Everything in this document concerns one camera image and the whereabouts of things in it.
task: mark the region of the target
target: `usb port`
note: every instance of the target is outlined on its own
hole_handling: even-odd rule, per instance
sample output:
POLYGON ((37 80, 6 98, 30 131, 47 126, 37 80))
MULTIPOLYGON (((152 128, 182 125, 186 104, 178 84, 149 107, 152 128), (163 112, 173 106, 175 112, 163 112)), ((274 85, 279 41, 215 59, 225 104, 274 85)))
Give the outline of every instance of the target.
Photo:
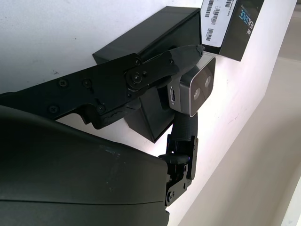
POLYGON ((175 101, 174 89, 172 87, 170 87, 170 98, 172 102, 175 101))

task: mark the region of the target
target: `barcode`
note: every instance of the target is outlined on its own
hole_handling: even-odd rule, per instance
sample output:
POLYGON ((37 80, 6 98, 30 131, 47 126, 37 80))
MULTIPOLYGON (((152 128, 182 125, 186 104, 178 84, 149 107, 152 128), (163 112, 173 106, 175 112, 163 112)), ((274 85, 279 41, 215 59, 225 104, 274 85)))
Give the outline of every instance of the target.
POLYGON ((219 15, 219 13, 220 13, 220 8, 216 8, 215 9, 215 11, 214 11, 214 16, 213 16, 213 18, 212 18, 212 21, 211 21, 211 24, 212 25, 215 25, 216 24, 216 21, 217 21, 217 17, 218 17, 218 15, 219 15))
POLYGON ((207 32, 207 35, 206 35, 206 41, 210 41, 211 40, 211 37, 212 37, 212 33, 213 33, 213 29, 212 28, 208 28, 208 32, 207 32))
POLYGON ((230 8, 231 0, 227 0, 225 7, 230 8))
POLYGON ((209 17, 210 13, 211 13, 211 9, 212 9, 212 5, 213 5, 214 0, 210 0, 209 4, 208 4, 208 8, 206 10, 206 14, 205 17, 209 17))

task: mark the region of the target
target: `product box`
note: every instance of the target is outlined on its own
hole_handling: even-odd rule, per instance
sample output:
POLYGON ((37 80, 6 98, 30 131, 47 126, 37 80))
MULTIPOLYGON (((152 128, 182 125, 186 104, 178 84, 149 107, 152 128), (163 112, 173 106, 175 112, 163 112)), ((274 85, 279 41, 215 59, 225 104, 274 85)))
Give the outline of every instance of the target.
POLYGON ((202 44, 206 52, 241 61, 264 0, 204 0, 202 44))

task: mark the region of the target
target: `camera housing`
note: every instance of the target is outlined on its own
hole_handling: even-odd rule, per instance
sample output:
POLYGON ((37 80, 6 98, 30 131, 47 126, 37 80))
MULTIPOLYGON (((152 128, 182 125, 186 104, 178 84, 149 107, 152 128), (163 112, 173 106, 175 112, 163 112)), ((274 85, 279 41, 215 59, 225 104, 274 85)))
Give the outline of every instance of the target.
POLYGON ((215 72, 215 57, 204 53, 195 67, 168 84, 170 108, 193 117, 208 99, 215 72))

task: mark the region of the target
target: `camera lens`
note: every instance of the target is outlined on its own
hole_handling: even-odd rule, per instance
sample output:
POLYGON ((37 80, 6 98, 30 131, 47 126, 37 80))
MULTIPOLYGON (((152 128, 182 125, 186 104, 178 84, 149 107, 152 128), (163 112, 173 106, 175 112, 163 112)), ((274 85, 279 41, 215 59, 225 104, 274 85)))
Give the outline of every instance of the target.
POLYGON ((206 79, 206 82, 205 82, 205 87, 206 87, 206 88, 209 86, 210 81, 211 81, 211 76, 209 76, 209 77, 206 79))
POLYGON ((201 93, 201 88, 198 88, 197 91, 194 94, 194 99, 196 100, 199 96, 199 94, 201 93))

